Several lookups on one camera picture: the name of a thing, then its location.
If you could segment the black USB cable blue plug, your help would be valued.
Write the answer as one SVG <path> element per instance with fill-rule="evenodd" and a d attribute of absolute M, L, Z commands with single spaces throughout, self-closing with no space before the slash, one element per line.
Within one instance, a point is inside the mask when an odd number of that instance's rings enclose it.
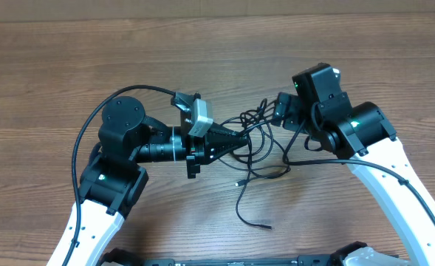
<path fill-rule="evenodd" d="M 236 154 L 234 151 L 229 153 L 229 156 L 238 163 L 244 164 L 243 168 L 232 166 L 222 159 L 219 159 L 219 162 L 233 170 L 250 172 L 253 177 L 250 177 L 249 181 L 256 179 L 274 180 L 289 173 L 291 168 L 287 165 L 254 167 L 256 163 L 267 159 L 275 146 L 279 147 L 282 151 L 284 150 L 282 145 L 273 137 L 273 131 L 270 127 L 270 121 L 274 111 L 275 100 L 268 101 L 268 99 L 265 98 L 255 109 L 244 111 L 238 117 L 232 117 L 222 122 L 222 126 L 227 124 L 239 124 L 242 127 L 244 136 L 247 137 L 249 141 L 251 141 L 251 131 L 256 130 L 261 135 L 261 142 L 260 146 L 255 151 L 253 150 L 253 144 L 249 142 L 251 153 Z"/>

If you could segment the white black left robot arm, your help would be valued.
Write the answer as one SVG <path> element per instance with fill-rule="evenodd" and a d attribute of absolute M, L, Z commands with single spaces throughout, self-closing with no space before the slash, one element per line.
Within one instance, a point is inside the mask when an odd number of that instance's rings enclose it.
<path fill-rule="evenodd" d="M 142 163 L 184 161 L 193 179 L 202 165 L 247 145 L 247 137 L 213 121 L 211 104 L 198 95 L 175 93 L 180 126 L 146 115 L 138 99 L 122 96 L 102 112 L 99 143 L 80 178 L 79 201 L 49 265 L 96 265 L 137 203 L 148 174 Z"/>

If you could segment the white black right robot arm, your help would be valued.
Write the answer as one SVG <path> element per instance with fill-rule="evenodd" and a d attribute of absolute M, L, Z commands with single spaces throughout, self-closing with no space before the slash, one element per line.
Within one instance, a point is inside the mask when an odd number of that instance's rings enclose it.
<path fill-rule="evenodd" d="M 435 265 L 435 200 L 410 164 L 401 140 L 372 102 L 353 106 L 341 73 L 319 63 L 292 77 L 296 93 L 278 94 L 273 125 L 307 134 L 333 159 L 307 165 L 349 168 L 374 197 L 408 253 L 403 260 L 354 243 L 332 254 L 328 265 Z"/>

